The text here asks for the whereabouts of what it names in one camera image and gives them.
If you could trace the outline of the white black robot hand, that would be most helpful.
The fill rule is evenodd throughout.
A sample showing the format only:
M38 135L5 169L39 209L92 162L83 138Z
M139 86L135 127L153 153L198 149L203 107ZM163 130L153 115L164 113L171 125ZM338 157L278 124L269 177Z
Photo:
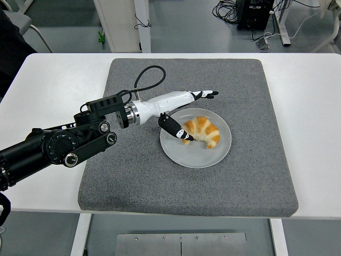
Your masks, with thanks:
M188 134L168 113L198 99L212 99L216 95L218 95L218 92L212 90L196 92L174 91L148 101L132 101L128 103L126 110L132 114L132 122L137 125L144 124L151 117L158 117L158 124L164 131L175 138L193 141L193 136Z

